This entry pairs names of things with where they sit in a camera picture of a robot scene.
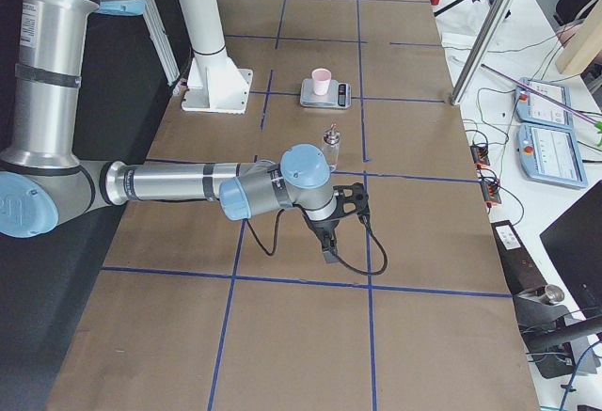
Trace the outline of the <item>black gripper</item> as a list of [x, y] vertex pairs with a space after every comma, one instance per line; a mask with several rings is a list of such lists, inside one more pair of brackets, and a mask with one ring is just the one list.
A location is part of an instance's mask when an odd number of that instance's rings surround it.
[[341, 206], [324, 206], [317, 210], [303, 210], [309, 229], [321, 243], [325, 263], [338, 263], [336, 227], [346, 214]]

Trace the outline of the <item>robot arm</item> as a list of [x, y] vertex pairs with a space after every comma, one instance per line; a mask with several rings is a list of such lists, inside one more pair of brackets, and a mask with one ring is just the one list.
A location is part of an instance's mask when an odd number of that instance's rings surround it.
[[[12, 137], [18, 59], [18, 6], [1, 0], [1, 145]], [[146, 26], [132, 20], [95, 15], [87, 29], [85, 84], [76, 118], [74, 149], [92, 160], [140, 162], [165, 113], [171, 87], [165, 85]], [[120, 212], [98, 211], [33, 239], [1, 238], [3, 269], [69, 266], [103, 257]]]

